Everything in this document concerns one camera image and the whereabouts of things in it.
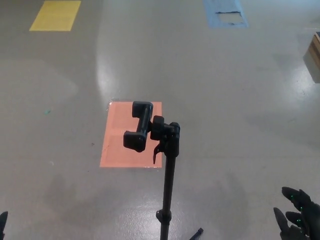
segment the yellow floor marker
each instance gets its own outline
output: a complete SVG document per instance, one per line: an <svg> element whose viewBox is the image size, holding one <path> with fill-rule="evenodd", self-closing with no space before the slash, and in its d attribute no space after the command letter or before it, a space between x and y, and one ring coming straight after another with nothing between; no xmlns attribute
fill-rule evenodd
<svg viewBox="0 0 320 240"><path fill-rule="evenodd" d="M71 31L81 1L44 1L30 31Z"/></svg>

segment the phone holder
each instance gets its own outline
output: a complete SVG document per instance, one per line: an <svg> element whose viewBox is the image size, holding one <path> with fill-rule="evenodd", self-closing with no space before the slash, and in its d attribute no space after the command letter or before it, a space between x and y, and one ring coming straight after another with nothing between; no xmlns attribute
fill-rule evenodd
<svg viewBox="0 0 320 240"><path fill-rule="evenodd" d="M159 141L153 151L153 164L156 163L156 155L164 153L165 172L162 209L156 212L156 218L161 223L160 240L168 240L169 225L172 218L171 199L174 184L176 157L179 155L180 126L176 122L165 123L162 116L154 116L151 122L153 104L146 101L134 101L132 104L132 117L139 118L135 132L125 131L123 135L123 146L128 149L143 152L146 149L147 136ZM202 233L200 228L190 240L197 239Z"/></svg>

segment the orange floor marker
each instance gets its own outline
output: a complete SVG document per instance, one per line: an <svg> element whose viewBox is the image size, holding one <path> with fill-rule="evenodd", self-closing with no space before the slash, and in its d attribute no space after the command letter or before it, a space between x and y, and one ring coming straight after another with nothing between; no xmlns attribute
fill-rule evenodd
<svg viewBox="0 0 320 240"><path fill-rule="evenodd" d="M162 115L161 102L153 102L152 116ZM161 168L162 154L156 155L153 163L154 148L159 141L146 141L145 150L138 153L124 147L123 138L126 130L136 131L138 118L132 117L132 102L112 102L109 105L108 117L100 161L101 168Z"/></svg>

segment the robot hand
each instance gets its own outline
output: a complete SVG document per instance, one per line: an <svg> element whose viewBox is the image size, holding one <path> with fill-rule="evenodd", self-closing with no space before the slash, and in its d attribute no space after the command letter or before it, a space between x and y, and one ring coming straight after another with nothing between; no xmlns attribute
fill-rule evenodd
<svg viewBox="0 0 320 240"><path fill-rule="evenodd" d="M0 240L3 240L5 237L4 230L7 223L8 212L5 211L0 214Z"/></svg>
<svg viewBox="0 0 320 240"><path fill-rule="evenodd" d="M285 215L274 208L276 221L280 227L282 240L320 240L320 206L311 201L301 189L283 187L282 194L290 200L300 213L288 211ZM287 219L295 224L288 226Z"/></svg>

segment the blue tape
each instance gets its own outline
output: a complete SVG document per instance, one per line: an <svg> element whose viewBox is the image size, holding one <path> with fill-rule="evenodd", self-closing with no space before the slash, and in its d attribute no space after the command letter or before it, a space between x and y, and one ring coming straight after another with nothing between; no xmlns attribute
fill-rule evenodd
<svg viewBox="0 0 320 240"><path fill-rule="evenodd" d="M248 28L244 11L239 0L203 0L208 25L211 28ZM219 14L239 13L242 22L223 22Z"/></svg>

